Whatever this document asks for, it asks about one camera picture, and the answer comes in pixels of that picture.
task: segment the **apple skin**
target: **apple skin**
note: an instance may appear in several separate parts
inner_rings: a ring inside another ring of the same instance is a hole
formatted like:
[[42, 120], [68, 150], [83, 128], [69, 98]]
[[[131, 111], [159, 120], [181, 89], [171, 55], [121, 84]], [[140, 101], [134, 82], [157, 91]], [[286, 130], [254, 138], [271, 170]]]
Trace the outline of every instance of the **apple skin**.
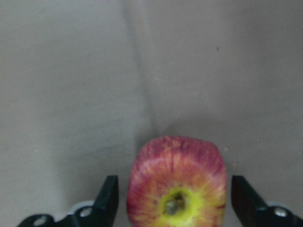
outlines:
[[[169, 215], [165, 204], [176, 194], [182, 194], [186, 205]], [[225, 203], [225, 166], [211, 142], [156, 138], [133, 163], [127, 214], [134, 227], [221, 227]]]

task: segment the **gray surface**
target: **gray surface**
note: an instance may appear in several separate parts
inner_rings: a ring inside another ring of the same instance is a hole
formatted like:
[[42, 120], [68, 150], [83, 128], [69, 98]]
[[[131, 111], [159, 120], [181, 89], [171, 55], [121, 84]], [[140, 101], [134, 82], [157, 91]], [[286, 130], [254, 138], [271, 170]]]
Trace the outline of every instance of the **gray surface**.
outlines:
[[[63, 217], [138, 149], [217, 144], [229, 177], [303, 217], [303, 2], [1, 1], [0, 220]], [[228, 200], [224, 226], [240, 226]]]

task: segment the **yellow area around stem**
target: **yellow area around stem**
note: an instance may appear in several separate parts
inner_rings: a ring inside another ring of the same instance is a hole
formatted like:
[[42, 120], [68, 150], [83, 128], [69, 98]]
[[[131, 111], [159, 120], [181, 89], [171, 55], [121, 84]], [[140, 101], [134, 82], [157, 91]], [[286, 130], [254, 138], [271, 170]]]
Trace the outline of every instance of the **yellow area around stem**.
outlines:
[[[181, 195], [184, 199], [184, 208], [178, 209], [174, 215], [167, 214], [165, 211], [166, 203], [178, 195]], [[162, 215], [158, 220], [158, 224], [159, 226], [167, 226], [167, 224], [169, 224], [171, 227], [191, 226], [192, 223], [196, 221], [195, 217], [200, 216], [201, 209], [204, 205], [205, 202], [200, 192], [193, 192], [184, 187], [173, 188], [160, 200]]]

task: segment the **silver screw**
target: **silver screw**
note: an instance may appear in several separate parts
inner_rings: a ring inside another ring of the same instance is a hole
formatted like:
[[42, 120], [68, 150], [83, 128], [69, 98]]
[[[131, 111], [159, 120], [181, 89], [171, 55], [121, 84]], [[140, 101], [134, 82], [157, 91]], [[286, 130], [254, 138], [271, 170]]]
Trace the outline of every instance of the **silver screw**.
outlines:
[[80, 217], [87, 217], [92, 213], [93, 209], [91, 207], [85, 207], [83, 210], [80, 212]]
[[286, 210], [284, 210], [283, 208], [280, 207], [276, 207], [274, 210], [275, 214], [279, 217], [286, 217], [287, 216], [287, 212]]
[[34, 221], [33, 226], [38, 227], [43, 225], [47, 221], [47, 217], [45, 215], [42, 215]]

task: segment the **red apple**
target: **red apple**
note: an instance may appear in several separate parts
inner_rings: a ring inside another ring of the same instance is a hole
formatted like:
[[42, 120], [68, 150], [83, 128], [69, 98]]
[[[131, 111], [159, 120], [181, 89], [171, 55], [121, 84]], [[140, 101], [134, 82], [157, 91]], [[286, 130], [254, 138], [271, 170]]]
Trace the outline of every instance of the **red apple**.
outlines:
[[226, 171], [217, 147], [189, 137], [147, 143], [133, 163], [127, 214], [134, 227], [220, 227]]

